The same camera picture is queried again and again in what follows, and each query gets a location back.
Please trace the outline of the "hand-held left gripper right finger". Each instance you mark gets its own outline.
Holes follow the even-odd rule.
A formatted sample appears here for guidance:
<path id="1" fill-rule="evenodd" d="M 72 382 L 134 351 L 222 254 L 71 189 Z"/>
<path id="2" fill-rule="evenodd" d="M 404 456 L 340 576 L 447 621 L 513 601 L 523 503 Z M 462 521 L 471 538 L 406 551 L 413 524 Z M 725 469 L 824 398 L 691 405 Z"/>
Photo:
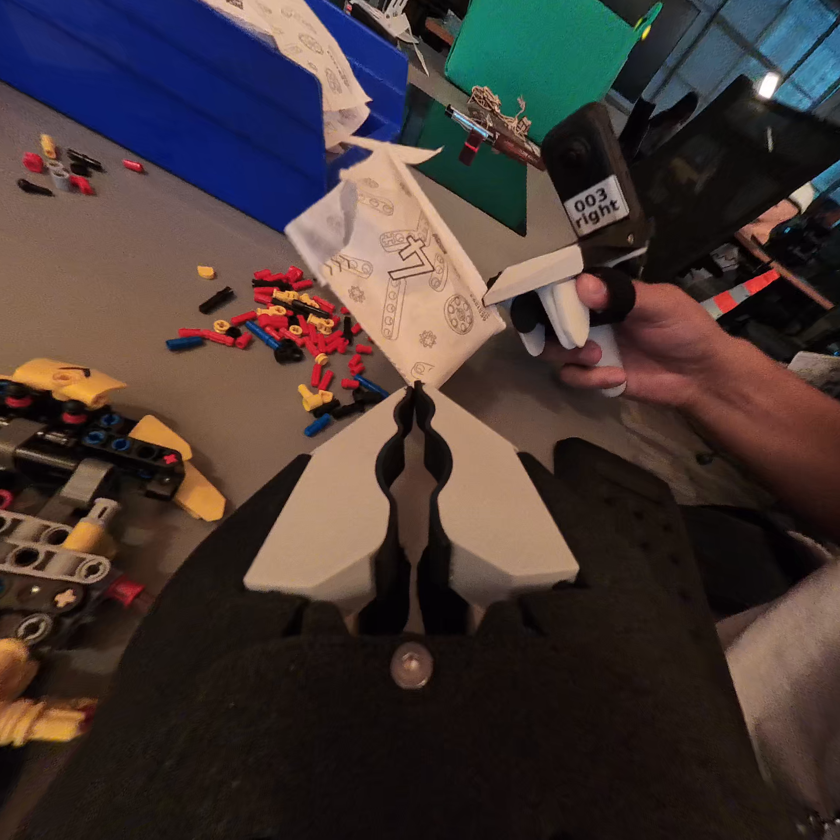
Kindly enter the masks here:
<path id="1" fill-rule="evenodd" d="M 575 582 L 580 566 L 517 448 L 420 381 L 415 419 L 435 483 L 416 569 L 423 620 L 474 622 L 498 602 Z"/>

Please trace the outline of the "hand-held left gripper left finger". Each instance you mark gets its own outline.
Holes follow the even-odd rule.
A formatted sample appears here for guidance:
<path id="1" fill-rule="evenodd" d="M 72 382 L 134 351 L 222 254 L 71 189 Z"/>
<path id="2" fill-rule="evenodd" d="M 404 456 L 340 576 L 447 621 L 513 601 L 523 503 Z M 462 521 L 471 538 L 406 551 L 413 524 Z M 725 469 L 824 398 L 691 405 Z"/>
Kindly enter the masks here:
<path id="1" fill-rule="evenodd" d="M 377 461 L 404 454 L 405 386 L 315 448 L 245 573 L 251 592 L 297 595 L 353 615 L 375 598 L 376 552 L 392 520 L 390 485 Z"/>

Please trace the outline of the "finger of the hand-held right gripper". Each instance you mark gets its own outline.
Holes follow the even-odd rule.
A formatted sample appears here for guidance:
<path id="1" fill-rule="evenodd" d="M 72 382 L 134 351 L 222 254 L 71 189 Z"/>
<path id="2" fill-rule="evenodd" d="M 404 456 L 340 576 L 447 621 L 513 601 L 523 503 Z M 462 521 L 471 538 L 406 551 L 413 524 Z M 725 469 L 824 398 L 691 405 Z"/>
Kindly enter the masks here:
<path id="1" fill-rule="evenodd" d="M 488 286 L 482 302 L 497 305 L 531 291 L 565 282 L 584 270 L 581 247 L 570 245 L 505 268 Z"/>

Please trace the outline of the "plain white paper bag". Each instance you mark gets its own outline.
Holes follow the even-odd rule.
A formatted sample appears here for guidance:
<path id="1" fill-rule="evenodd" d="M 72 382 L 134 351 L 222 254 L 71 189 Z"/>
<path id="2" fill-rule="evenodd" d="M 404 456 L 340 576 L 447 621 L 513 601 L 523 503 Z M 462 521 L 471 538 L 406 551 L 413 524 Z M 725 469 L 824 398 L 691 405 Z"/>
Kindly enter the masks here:
<path id="1" fill-rule="evenodd" d="M 367 151 L 285 228 L 407 384 L 440 388 L 506 328 L 486 282 L 413 173 L 439 150 L 355 138 Z"/>

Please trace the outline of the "pile of mixed brick pins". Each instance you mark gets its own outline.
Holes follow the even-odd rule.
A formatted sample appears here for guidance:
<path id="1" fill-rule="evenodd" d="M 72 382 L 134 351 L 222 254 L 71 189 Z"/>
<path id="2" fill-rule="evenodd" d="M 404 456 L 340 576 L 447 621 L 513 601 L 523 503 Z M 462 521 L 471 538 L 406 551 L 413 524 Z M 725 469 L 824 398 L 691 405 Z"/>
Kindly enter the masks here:
<path id="1" fill-rule="evenodd" d="M 251 286 L 251 309 L 206 327 L 179 328 L 165 341 L 166 349 L 181 354 L 212 343 L 247 350 L 255 343 L 281 366 L 308 363 L 308 383 L 297 387 L 308 416 L 306 438 L 384 402 L 389 392 L 366 375 L 373 342 L 346 305 L 317 293 L 313 279 L 297 266 L 258 270 Z"/>

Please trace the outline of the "yellow black brick car model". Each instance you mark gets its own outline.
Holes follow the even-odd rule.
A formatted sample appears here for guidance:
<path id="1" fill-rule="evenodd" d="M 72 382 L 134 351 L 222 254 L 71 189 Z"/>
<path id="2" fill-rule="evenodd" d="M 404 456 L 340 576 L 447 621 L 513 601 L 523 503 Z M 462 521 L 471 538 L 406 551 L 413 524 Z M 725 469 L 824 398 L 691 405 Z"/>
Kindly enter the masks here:
<path id="1" fill-rule="evenodd" d="M 121 490 L 216 522 L 226 500 L 160 419 L 111 407 L 125 384 L 46 358 L 1 387 L 1 743 L 69 742 L 96 701 L 26 697 L 48 655 L 66 648 L 104 603 L 131 608 L 144 587 L 115 563 Z"/>

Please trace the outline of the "large printed paper bag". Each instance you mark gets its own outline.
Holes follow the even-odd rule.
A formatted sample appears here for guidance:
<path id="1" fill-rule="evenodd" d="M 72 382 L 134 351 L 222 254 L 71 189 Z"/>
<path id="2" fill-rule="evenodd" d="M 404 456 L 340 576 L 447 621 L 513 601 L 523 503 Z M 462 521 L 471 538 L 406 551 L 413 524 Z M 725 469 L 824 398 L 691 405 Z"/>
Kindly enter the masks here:
<path id="1" fill-rule="evenodd" d="M 339 153 L 371 114 L 364 91 L 338 41 L 304 1 L 207 1 L 286 58 L 314 75 L 322 89 L 327 152 Z"/>

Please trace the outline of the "blue plastic bin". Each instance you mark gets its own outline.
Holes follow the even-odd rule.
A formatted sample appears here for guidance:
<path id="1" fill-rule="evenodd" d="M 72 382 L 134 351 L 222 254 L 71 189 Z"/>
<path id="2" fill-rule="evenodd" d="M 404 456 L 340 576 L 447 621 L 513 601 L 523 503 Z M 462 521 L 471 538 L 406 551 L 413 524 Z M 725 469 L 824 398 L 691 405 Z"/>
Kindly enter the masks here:
<path id="1" fill-rule="evenodd" d="M 318 79 L 207 2 L 2 2 L 2 81 L 282 231 L 399 134 L 408 62 L 331 2 L 371 114 L 327 152 Z"/>

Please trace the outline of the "grey desk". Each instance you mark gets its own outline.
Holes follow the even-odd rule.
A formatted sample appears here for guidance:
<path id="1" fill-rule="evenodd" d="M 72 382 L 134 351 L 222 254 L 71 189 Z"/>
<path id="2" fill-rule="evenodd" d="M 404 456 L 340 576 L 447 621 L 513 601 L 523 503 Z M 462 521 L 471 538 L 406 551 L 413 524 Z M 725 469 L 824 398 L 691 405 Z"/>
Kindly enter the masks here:
<path id="1" fill-rule="evenodd" d="M 104 166 L 95 196 L 18 189 L 24 152 L 39 135 Z M 283 235 L 132 155 L 19 91 L 2 86 L 2 375 L 47 357 L 84 364 L 127 384 L 117 404 L 152 414 L 191 445 L 196 467 L 233 511 L 288 461 L 330 439 L 308 440 L 298 385 L 310 366 L 281 366 L 270 351 L 215 344 L 171 353 L 197 307 L 230 286 L 225 313 L 251 308 L 255 270 L 302 266 Z M 626 399 L 572 392 L 529 357 L 511 329 L 488 342 L 444 393 L 518 448 L 552 463 L 554 443 L 584 438 L 666 480 L 678 502 L 762 508 L 769 495 L 707 449 L 677 414 Z"/>

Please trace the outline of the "person's right hand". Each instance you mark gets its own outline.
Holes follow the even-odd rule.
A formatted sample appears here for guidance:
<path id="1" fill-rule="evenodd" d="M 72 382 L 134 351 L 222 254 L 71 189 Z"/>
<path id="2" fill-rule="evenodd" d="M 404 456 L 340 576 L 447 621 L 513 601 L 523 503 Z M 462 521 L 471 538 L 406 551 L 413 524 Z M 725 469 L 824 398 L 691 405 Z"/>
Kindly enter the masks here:
<path id="1" fill-rule="evenodd" d="M 593 339 L 572 350 L 548 342 L 542 358 L 571 387 L 607 391 L 623 386 L 633 400 L 688 408 L 725 355 L 729 336 L 677 287 L 639 280 L 633 286 L 634 307 L 613 327 L 621 364 L 599 364 L 603 348 Z"/>

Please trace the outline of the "small brown brick model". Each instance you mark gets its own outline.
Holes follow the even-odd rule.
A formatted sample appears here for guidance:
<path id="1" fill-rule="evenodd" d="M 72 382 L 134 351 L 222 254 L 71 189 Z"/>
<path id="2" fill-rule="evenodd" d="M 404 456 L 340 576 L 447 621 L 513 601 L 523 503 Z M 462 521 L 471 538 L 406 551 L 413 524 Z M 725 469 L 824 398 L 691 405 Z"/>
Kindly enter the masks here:
<path id="1" fill-rule="evenodd" d="M 459 154 L 459 160 L 470 165 L 476 158 L 482 144 L 508 158 L 530 165 L 545 172 L 540 147 L 530 138 L 532 121 L 526 114 L 527 103 L 517 98 L 518 110 L 506 115 L 501 110 L 501 99 L 487 86 L 471 89 L 465 110 L 458 110 L 451 104 L 445 108 L 445 116 L 467 132 L 468 139 Z"/>

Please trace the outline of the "green plastic bin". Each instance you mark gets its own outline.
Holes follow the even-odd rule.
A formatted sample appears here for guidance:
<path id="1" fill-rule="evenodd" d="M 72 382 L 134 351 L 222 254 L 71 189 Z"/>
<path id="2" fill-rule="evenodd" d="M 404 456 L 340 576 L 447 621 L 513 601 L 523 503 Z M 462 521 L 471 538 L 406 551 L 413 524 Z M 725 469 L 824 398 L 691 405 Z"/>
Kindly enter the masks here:
<path id="1" fill-rule="evenodd" d="M 510 113 L 518 100 L 541 144 L 558 123 L 604 99 L 662 9 L 635 26 L 598 1 L 475 1 L 448 52 L 446 79 L 465 93 L 487 87 Z"/>

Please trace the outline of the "orange traffic cone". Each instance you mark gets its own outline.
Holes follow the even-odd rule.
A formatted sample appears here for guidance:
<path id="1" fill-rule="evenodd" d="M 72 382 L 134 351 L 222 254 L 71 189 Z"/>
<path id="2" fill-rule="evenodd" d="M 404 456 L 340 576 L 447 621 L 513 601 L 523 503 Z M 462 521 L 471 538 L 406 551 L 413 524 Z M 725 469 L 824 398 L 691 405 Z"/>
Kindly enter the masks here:
<path id="1" fill-rule="evenodd" d="M 780 274 L 778 271 L 774 269 L 767 270 L 729 290 L 722 291 L 714 297 L 704 300 L 700 305 L 715 320 L 719 320 L 779 278 Z"/>

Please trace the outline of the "person in beige shirt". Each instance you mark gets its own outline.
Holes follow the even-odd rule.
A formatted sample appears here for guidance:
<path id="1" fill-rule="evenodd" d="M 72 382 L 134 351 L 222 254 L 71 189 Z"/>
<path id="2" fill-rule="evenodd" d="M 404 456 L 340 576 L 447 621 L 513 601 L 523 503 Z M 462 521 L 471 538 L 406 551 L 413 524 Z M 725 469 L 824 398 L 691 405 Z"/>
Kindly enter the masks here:
<path id="1" fill-rule="evenodd" d="M 838 838 L 838 548 L 794 538 L 819 567 L 717 629 L 763 777 L 804 837 Z"/>

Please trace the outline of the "cluster of small brick pins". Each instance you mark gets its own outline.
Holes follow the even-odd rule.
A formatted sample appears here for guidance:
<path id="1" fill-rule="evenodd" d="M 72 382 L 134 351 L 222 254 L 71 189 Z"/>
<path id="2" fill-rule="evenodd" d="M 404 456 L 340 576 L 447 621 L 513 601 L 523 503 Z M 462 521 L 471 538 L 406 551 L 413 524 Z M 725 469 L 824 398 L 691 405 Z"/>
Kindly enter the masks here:
<path id="1" fill-rule="evenodd" d="M 53 196 L 56 193 L 74 193 L 95 196 L 91 177 L 103 174 L 104 166 L 98 160 L 71 148 L 60 147 L 48 133 L 38 137 L 39 152 L 24 152 L 21 165 L 26 177 L 16 181 L 24 193 Z"/>

